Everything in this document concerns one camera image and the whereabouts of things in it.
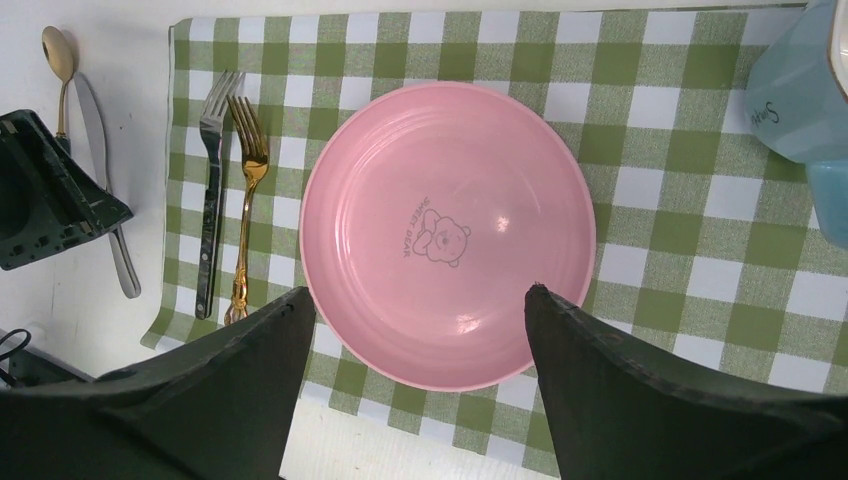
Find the knife blade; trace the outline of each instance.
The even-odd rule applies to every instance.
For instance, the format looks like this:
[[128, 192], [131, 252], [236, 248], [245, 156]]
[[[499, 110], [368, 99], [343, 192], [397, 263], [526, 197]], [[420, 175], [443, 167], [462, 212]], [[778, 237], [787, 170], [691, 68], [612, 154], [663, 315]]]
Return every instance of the knife blade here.
[[[74, 76], [74, 85], [77, 89], [80, 111], [85, 124], [85, 135], [88, 137], [91, 159], [94, 163], [94, 176], [97, 183], [113, 195], [112, 185], [109, 181], [109, 166], [106, 150], [106, 132], [103, 129], [103, 119], [94, 93], [85, 76], [79, 72]], [[132, 265], [127, 242], [124, 239], [124, 230], [118, 225], [109, 235], [109, 245], [112, 248], [112, 258], [115, 260], [115, 269], [118, 272], [118, 281], [127, 298], [136, 298], [141, 294], [141, 284]]]

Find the fork handle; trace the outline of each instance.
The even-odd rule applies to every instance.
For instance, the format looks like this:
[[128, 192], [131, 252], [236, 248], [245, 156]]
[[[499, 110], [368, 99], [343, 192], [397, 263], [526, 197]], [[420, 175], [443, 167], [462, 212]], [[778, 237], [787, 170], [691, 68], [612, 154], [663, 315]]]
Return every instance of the fork handle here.
[[259, 182], [248, 180], [244, 193], [244, 208], [241, 214], [241, 233], [239, 235], [239, 256], [236, 262], [236, 274], [233, 276], [233, 297], [230, 308], [224, 315], [224, 325], [241, 320], [247, 316], [247, 231], [250, 226], [251, 205], [256, 185]]
[[208, 318], [212, 313], [212, 289], [215, 267], [218, 265], [218, 239], [221, 235], [221, 210], [224, 196], [221, 189], [221, 165], [209, 165], [209, 184], [203, 200], [203, 225], [200, 234], [200, 261], [197, 269], [197, 300], [194, 316]]

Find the plate rim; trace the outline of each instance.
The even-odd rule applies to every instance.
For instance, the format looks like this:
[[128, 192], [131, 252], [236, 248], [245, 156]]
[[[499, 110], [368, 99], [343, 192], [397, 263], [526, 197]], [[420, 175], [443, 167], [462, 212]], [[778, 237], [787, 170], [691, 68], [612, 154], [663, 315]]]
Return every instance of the plate rim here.
[[324, 145], [324, 148], [321, 150], [321, 154], [318, 156], [318, 159], [315, 161], [315, 165], [312, 167], [312, 171], [311, 171], [311, 174], [309, 176], [309, 179], [307, 180], [306, 188], [303, 191], [303, 197], [301, 199], [301, 204], [300, 204], [300, 211], [299, 211], [299, 218], [298, 218], [298, 225], [297, 225], [298, 226], [298, 233], [297, 233], [298, 243], [300, 244], [298, 250], [299, 250], [299, 253], [300, 253], [301, 267], [303, 268], [303, 276], [306, 280], [306, 285], [309, 288], [310, 295], [312, 296], [312, 299], [315, 303], [315, 308], [318, 310], [318, 312], [324, 318], [325, 324], [333, 332], [333, 335], [335, 335], [336, 338], [342, 343], [342, 345], [344, 345], [345, 348], [347, 348], [359, 361], [364, 363], [369, 368], [374, 369], [375, 371], [377, 371], [381, 375], [384, 375], [384, 376], [390, 378], [391, 380], [402, 383], [404, 385], [408, 385], [408, 386], [411, 386], [411, 387], [415, 387], [415, 388], [419, 388], [419, 389], [423, 389], [423, 390], [427, 390], [427, 391], [434, 391], [434, 392], [451, 392], [451, 393], [452, 392], [467, 392], [467, 391], [479, 390], [479, 389], [482, 389], [482, 388], [491, 387], [493, 385], [498, 385], [498, 384], [504, 382], [505, 380], [512, 378], [513, 376], [518, 375], [521, 372], [524, 372], [525, 370], [527, 370], [528, 368], [530, 368], [531, 366], [533, 366], [535, 364], [535, 362], [533, 360], [532, 352], [531, 352], [531, 355], [530, 355], [530, 360], [527, 361], [525, 364], [518, 366], [516, 369], [513, 369], [513, 370], [511, 370], [511, 371], [509, 371], [508, 373], [505, 373], [505, 374], [500, 374], [499, 376], [497, 376], [496, 378], [493, 378], [492, 380], [476, 383], [476, 384], [473, 384], [473, 385], [462, 386], [462, 387], [445, 387], [445, 386], [439, 386], [439, 385], [425, 385], [423, 383], [410, 381], [409, 379], [404, 379], [404, 378], [402, 378], [398, 375], [386, 372], [382, 368], [378, 367], [377, 365], [374, 365], [371, 361], [364, 358], [364, 356], [361, 353], [359, 353], [355, 349], [351, 348], [351, 346], [348, 344], [348, 342], [343, 338], [342, 335], [339, 334], [339, 332], [333, 326], [332, 321], [324, 313], [324, 309], [321, 306], [321, 301], [317, 298], [316, 294], [314, 293], [314, 288], [313, 288], [312, 280], [311, 280], [310, 275], [309, 275], [309, 268], [307, 267], [306, 255], [305, 255], [305, 251], [304, 251], [305, 242], [304, 242], [303, 224], [304, 224], [304, 218], [306, 217], [306, 215], [305, 215], [306, 207], [309, 204], [308, 200], [310, 198], [310, 193], [312, 191], [312, 187], [313, 187], [313, 183], [314, 183], [313, 180], [316, 178], [315, 174], [316, 174], [316, 172], [318, 172], [318, 169], [320, 168], [322, 161], [326, 158], [327, 151], [330, 150], [330, 147], [333, 145], [333, 143], [335, 143], [338, 140], [338, 138], [341, 135], [343, 135], [344, 131], [347, 128], [349, 128], [350, 125], [352, 125], [357, 120], [357, 118], [362, 116], [364, 112], [376, 107], [377, 105], [379, 105], [383, 102], [389, 101], [396, 96], [403, 95], [403, 94], [409, 93], [411, 91], [432, 89], [432, 88], [461, 88], [461, 89], [467, 89], [467, 90], [475, 91], [475, 92], [478, 92], [478, 93], [485, 93], [487, 95], [491, 95], [495, 98], [498, 98], [500, 101], [504, 101], [504, 102], [510, 104], [511, 107], [516, 108], [517, 110], [521, 111], [522, 113], [524, 113], [525, 115], [530, 117], [532, 119], [532, 121], [535, 122], [536, 124], [538, 124], [542, 128], [542, 130], [544, 130], [546, 132], [546, 134], [548, 136], [552, 137], [554, 142], [557, 143], [557, 145], [562, 149], [563, 153], [567, 154], [567, 155], [564, 155], [565, 157], [567, 157], [566, 161], [569, 161], [569, 162], [574, 164], [574, 167], [576, 168], [577, 172], [580, 174], [580, 175], [577, 176], [577, 183], [580, 186], [580, 190], [581, 190], [581, 193], [582, 193], [581, 196], [588, 200], [586, 202], [587, 208], [588, 208], [587, 217], [589, 219], [589, 223], [590, 223], [590, 226], [591, 226], [590, 233], [589, 233], [589, 236], [590, 236], [590, 238], [589, 238], [589, 240], [590, 240], [590, 242], [589, 242], [589, 250], [590, 250], [589, 251], [589, 259], [590, 259], [590, 262], [588, 263], [588, 268], [586, 269], [586, 275], [585, 275], [585, 279], [583, 281], [583, 287], [581, 289], [579, 298], [577, 299], [578, 301], [573, 302], [577, 306], [581, 306], [583, 304], [583, 301], [586, 299], [586, 296], [588, 295], [588, 292], [589, 292], [589, 287], [592, 283], [592, 275], [594, 273], [595, 262], [597, 260], [596, 259], [596, 255], [597, 255], [597, 224], [596, 224], [596, 221], [595, 221], [595, 209], [594, 209], [594, 205], [593, 205], [593, 202], [592, 202], [592, 196], [589, 192], [589, 186], [586, 183], [586, 176], [583, 174], [583, 171], [580, 169], [580, 164], [577, 161], [577, 157], [574, 156], [574, 153], [571, 151], [570, 148], [568, 148], [568, 145], [565, 143], [565, 141], [562, 139], [562, 137], [560, 137], [559, 134], [557, 134], [556, 131], [554, 131], [554, 129], [539, 114], [537, 114], [536, 112], [531, 110], [529, 107], [527, 107], [526, 105], [524, 105], [520, 101], [518, 101], [518, 100], [516, 100], [516, 99], [510, 97], [509, 95], [506, 95], [506, 94], [504, 94], [500, 91], [497, 91], [497, 90], [492, 89], [492, 88], [480, 86], [480, 85], [471, 84], [471, 83], [434, 80], [432, 82], [404, 86], [404, 87], [392, 90], [391, 92], [388, 92], [384, 95], [381, 95], [380, 97], [368, 102], [365, 106], [363, 106], [362, 108], [357, 110], [353, 115], [351, 115], [351, 117], [348, 118], [333, 133], [333, 135], [327, 141], [326, 145]]

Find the checkered placemat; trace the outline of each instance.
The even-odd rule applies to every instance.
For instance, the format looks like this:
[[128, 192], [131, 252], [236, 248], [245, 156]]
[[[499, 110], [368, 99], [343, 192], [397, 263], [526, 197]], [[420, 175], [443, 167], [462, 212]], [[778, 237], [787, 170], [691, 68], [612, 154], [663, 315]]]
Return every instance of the checkered placemat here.
[[[748, 70], [799, 9], [466, 12], [194, 19], [176, 25], [159, 351], [222, 324], [244, 189], [232, 135], [217, 305], [193, 317], [206, 182], [197, 128], [214, 76], [270, 133], [250, 230], [250, 304], [304, 284], [297, 225], [326, 141], [371, 99], [433, 80], [508, 93], [556, 130], [589, 184], [598, 228], [584, 307], [712, 368], [848, 391], [848, 254], [818, 231], [802, 167], [749, 134]], [[317, 325], [302, 395], [353, 415], [557, 474], [528, 370], [497, 387], [429, 393], [369, 370]]]

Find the fork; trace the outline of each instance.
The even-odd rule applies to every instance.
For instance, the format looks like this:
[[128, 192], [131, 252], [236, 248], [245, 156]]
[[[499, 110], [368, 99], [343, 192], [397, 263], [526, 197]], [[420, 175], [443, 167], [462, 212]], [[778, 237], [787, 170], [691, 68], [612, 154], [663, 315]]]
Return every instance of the fork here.
[[250, 224], [250, 206], [253, 194], [262, 177], [268, 173], [268, 140], [262, 133], [259, 118], [247, 98], [227, 96], [230, 115], [238, 132], [241, 144], [241, 169], [247, 189], [244, 193], [244, 209], [239, 235], [239, 256], [233, 278], [233, 298], [224, 315], [224, 325], [230, 325], [247, 316], [247, 228]]
[[197, 301], [194, 316], [199, 319], [212, 313], [212, 286], [218, 264], [218, 237], [221, 234], [223, 208], [221, 167], [221, 131], [227, 113], [227, 95], [235, 91], [243, 73], [224, 71], [203, 103], [200, 115], [200, 139], [209, 157], [209, 182], [203, 200], [203, 226], [200, 235], [200, 261], [197, 270]]

